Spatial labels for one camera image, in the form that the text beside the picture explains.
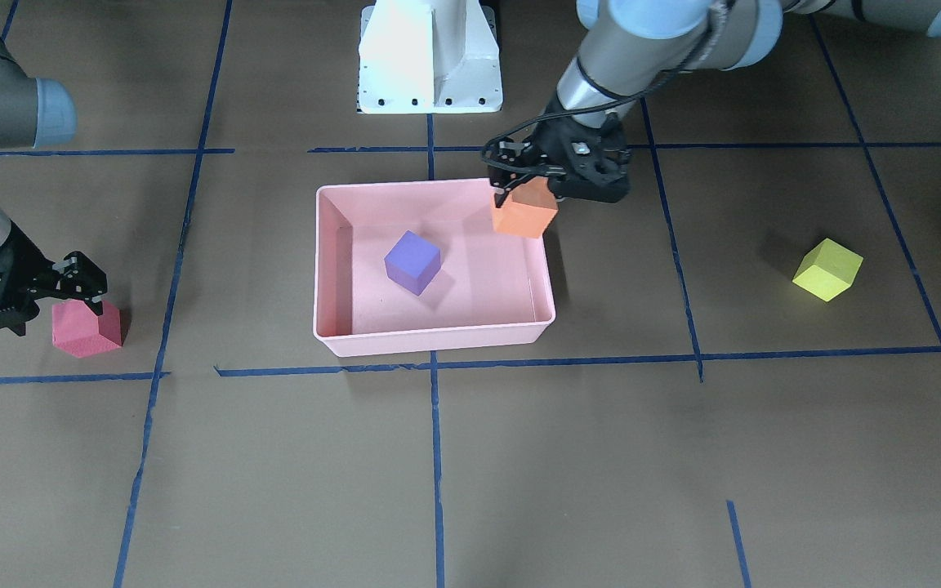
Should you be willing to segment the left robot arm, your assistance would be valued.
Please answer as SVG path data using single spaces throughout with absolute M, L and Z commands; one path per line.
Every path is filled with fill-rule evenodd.
M 941 1 L 579 1 L 586 37 L 537 117 L 480 150 L 493 205 L 530 187 L 556 198 L 616 203 L 631 160 L 623 119 L 676 75 L 764 59 L 787 14 L 829 14 L 941 38 Z

